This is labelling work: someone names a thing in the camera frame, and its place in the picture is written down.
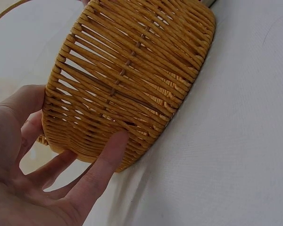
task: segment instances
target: human hand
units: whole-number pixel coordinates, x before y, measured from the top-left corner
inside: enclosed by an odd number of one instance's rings
[[[80,177],[45,192],[76,154],[65,151],[35,172],[22,173],[19,163],[42,133],[43,99],[44,86],[25,86],[0,103],[0,226],[82,225],[123,158],[128,134],[118,132]]]

